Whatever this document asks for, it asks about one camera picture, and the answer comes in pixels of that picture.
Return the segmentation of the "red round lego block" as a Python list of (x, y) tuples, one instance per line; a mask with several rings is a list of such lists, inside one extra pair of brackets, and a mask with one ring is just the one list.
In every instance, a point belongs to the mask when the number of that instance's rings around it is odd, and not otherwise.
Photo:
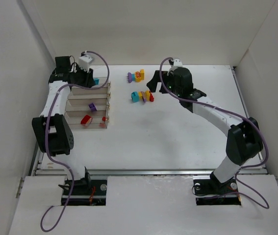
[(85, 115), (82, 120), (80, 121), (80, 124), (84, 127), (87, 127), (89, 124), (92, 123), (93, 117), (90, 115)]

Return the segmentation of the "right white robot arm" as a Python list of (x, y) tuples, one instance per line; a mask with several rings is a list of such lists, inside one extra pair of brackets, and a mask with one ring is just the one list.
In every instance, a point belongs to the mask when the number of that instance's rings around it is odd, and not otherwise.
[(158, 83), (162, 84), (159, 90), (161, 93), (173, 93), (179, 98), (182, 107), (206, 119), (225, 134), (226, 156), (222, 163), (208, 180), (195, 183), (197, 195), (222, 194), (241, 166), (263, 149), (257, 121), (252, 117), (242, 120), (222, 112), (204, 92), (194, 88), (192, 74), (187, 68), (155, 71), (147, 87), (154, 93)]

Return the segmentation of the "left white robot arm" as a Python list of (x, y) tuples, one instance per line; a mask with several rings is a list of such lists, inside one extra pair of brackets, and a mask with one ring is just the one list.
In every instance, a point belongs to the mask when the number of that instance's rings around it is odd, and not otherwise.
[(50, 156), (69, 155), (74, 146), (73, 133), (65, 119), (70, 84), (91, 88), (96, 85), (93, 70), (83, 70), (71, 63), (72, 56), (55, 57), (56, 67), (50, 75), (49, 94), (44, 109), (32, 119), (32, 127), (40, 150), (46, 152), (45, 136), (48, 136)]

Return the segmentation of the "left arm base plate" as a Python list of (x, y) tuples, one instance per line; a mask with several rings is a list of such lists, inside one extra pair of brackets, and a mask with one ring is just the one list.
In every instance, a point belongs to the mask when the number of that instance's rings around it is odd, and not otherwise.
[(81, 178), (74, 182), (68, 206), (105, 206), (107, 193), (106, 179)]

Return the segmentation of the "yellow flower lego block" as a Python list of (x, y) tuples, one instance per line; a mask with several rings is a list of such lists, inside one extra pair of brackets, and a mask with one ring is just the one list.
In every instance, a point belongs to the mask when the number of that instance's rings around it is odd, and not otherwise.
[(132, 80), (135, 82), (141, 82), (145, 79), (145, 72), (143, 69), (136, 71), (134, 74), (132, 74)]

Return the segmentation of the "purple square lego block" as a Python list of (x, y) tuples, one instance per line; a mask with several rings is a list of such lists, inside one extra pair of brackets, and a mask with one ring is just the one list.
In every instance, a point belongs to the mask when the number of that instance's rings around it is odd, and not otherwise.
[(90, 103), (90, 104), (88, 104), (88, 106), (92, 113), (97, 111), (97, 108), (94, 103)]

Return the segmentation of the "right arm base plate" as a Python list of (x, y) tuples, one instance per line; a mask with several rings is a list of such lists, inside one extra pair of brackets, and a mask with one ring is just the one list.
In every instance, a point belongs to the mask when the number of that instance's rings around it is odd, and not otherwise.
[(215, 185), (211, 179), (194, 179), (192, 193), (196, 196), (197, 206), (240, 206), (240, 196), (235, 179), (221, 186)]

